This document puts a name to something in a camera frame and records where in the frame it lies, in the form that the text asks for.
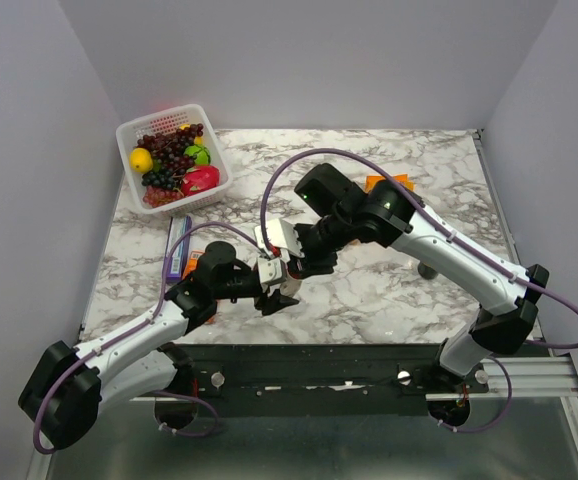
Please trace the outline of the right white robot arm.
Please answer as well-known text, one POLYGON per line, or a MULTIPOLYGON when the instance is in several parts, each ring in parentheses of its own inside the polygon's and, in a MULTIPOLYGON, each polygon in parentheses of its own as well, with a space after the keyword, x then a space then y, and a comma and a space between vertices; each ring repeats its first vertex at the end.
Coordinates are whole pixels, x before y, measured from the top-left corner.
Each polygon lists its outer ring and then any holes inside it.
POLYGON ((376 243, 419 260, 478 301, 473 322, 441 345, 429 367, 436 389, 454 390, 485 357, 516 353, 531 333, 540 298, 536 289, 549 278, 543 267, 503 260, 386 179, 364 192, 332 165, 321 164, 294 191, 320 217, 314 225, 296 227, 304 254, 297 264, 300 276, 330 273, 335 254, 354 241, 376 243))

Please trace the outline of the clear milk bottle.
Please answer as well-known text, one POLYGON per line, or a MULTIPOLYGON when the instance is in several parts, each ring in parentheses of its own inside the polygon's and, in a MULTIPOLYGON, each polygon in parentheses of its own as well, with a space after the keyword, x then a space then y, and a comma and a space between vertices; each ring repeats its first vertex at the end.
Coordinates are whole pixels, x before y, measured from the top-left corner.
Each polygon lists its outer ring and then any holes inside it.
POLYGON ((279 290, 283 296, 294 298, 299 292, 302 285, 302 280, 287 274, 286 279, 280 285, 279 290))

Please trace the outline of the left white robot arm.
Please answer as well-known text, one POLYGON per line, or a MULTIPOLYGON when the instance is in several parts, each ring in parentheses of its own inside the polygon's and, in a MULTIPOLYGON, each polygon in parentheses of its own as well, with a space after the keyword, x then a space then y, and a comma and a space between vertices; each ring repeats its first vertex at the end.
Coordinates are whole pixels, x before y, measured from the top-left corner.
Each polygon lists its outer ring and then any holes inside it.
POLYGON ((183 393, 191 372, 167 357, 163 346, 206 323, 221 300, 251 299, 263 315, 297 304, 287 285, 303 257, 300 249, 275 246, 249 266, 231 244, 212 242, 195 269, 147 312, 94 340, 50 345, 18 399, 33 422, 34 448, 51 454, 72 446, 115 401, 149 392, 183 393))

